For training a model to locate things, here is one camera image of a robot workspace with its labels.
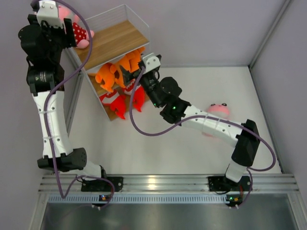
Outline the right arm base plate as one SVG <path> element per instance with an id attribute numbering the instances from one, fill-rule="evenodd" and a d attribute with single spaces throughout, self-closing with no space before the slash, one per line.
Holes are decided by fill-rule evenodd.
<path id="1" fill-rule="evenodd" d="M 230 209 L 239 209 L 253 190 L 252 177 L 246 175 L 242 176 L 239 182 L 233 182 L 226 176 L 210 176 L 208 183 L 210 192 L 226 195 L 226 205 Z"/>

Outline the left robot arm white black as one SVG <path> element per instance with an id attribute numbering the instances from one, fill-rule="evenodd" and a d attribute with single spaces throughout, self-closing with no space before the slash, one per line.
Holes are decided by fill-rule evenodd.
<path id="1" fill-rule="evenodd" d="M 62 51 L 75 47 L 73 23 L 70 19 L 52 25 L 50 20 L 39 21 L 28 15 L 29 25 L 22 28 L 18 37 L 27 54 L 26 82 L 36 104 L 42 134 L 43 153 L 37 160 L 40 169 L 54 172 L 74 171 L 78 175 L 93 177 L 97 191 L 108 187 L 102 166 L 87 159 L 84 148 L 74 149 L 69 141 L 64 116 L 64 69 L 60 65 Z"/>

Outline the pink frog plush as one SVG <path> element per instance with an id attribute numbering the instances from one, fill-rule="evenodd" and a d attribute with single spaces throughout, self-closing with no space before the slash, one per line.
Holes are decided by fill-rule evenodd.
<path id="1" fill-rule="evenodd" d="M 206 112 L 226 120 L 230 117 L 230 110 L 226 103 L 213 103 L 206 109 Z"/>
<path id="2" fill-rule="evenodd" d="M 58 10 L 59 18 L 62 22 L 64 22 L 64 19 L 71 19 L 76 47 L 78 49 L 87 48 L 89 46 L 89 35 L 87 31 L 79 25 L 81 21 L 80 18 L 63 5 L 59 5 Z"/>

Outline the red shark plush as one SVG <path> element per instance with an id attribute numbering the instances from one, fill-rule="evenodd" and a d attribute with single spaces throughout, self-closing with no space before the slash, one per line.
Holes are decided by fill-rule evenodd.
<path id="1" fill-rule="evenodd" d="M 107 92 L 99 96 L 99 100 L 104 106 L 108 106 L 119 118 L 125 120 L 126 96 L 120 94 L 117 90 Z"/>
<path id="2" fill-rule="evenodd" d="M 131 96 L 134 85 L 135 85 L 135 80 L 132 80 L 125 88 L 122 88 L 124 94 Z M 141 112 L 144 102 L 145 102 L 145 91 L 143 87 L 139 84 L 137 85 L 136 90 L 134 92 L 132 105 L 138 112 Z"/>

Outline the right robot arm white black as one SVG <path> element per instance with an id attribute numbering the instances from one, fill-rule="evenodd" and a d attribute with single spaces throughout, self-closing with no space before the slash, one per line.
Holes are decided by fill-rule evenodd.
<path id="1" fill-rule="evenodd" d="M 172 127 L 193 128 L 219 138 L 234 148 L 224 174 L 224 185 L 229 190 L 236 190 L 246 169 L 253 165 L 260 144 L 256 123 L 249 119 L 244 123 L 231 122 L 198 109 L 180 98 L 182 89 L 174 78 L 159 80 L 158 68 L 151 71 L 142 68 L 133 73 L 123 67 L 120 69 L 124 82 L 134 80 L 135 85 L 141 85 L 153 105 L 162 109 L 162 118 Z"/>

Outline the orange shark plush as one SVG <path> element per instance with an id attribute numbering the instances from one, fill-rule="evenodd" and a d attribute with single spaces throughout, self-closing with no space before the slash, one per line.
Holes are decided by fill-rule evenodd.
<path id="1" fill-rule="evenodd" d="M 127 53 L 123 58 L 121 58 L 115 64 L 112 64 L 110 67 L 110 72 L 114 75 L 114 81 L 121 88 L 125 88 L 124 79 L 122 70 L 120 67 L 123 67 L 126 71 L 131 71 L 130 60 L 135 58 L 133 52 Z"/>
<path id="2" fill-rule="evenodd" d="M 113 92 L 116 71 L 117 68 L 115 64 L 108 62 L 102 65 L 97 73 L 89 73 L 88 75 L 94 77 L 95 82 L 99 84 L 100 88 L 107 92 Z"/>
<path id="3" fill-rule="evenodd" d="M 144 53 L 144 51 L 146 50 L 146 48 L 144 46 L 141 46 L 133 51 L 131 51 L 131 59 L 130 61 L 132 61 L 133 63 L 139 63 L 141 60 L 141 56 Z"/>

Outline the pink frog plush front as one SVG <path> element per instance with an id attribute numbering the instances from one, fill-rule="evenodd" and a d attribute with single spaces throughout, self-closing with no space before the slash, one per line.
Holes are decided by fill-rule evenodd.
<path id="1" fill-rule="evenodd" d="M 87 48 L 89 46 L 89 35 L 87 31 L 79 25 L 81 21 L 80 18 L 63 5 L 59 5 L 58 10 L 59 18 L 62 22 L 64 22 L 64 19 L 71 19 L 76 47 L 78 49 Z"/>

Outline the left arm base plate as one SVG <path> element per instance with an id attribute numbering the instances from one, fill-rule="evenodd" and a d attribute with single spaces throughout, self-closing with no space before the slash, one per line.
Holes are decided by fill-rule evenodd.
<path id="1" fill-rule="evenodd" d="M 110 182 L 102 181 L 102 180 L 85 180 L 82 179 L 81 183 L 81 191 L 82 192 L 103 192 L 103 193 L 108 193 L 107 195 L 102 194 L 99 195 L 99 202 L 101 203 L 96 203 L 93 204 L 94 207 L 97 208 L 103 208 L 108 206 L 110 203 L 111 199 L 114 196 L 115 192 L 120 192 L 123 187 L 123 180 L 124 178 L 121 176 L 108 176 L 106 178 Z"/>

